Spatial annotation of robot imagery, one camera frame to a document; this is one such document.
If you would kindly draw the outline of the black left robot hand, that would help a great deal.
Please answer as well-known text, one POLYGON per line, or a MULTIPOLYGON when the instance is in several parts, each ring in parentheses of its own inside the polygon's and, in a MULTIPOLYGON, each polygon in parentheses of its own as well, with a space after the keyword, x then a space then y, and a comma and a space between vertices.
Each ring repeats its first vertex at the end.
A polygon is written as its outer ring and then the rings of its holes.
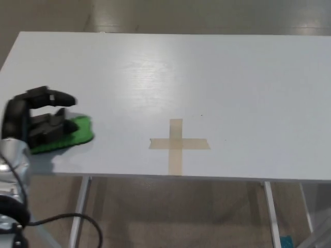
POLYGON ((30 148, 55 142, 79 129, 66 118, 66 107, 76 105, 74 96, 51 90, 46 86, 34 88, 10 99, 3 115, 1 138, 15 138, 30 148), (32 109, 60 106, 55 114, 32 116, 32 109))

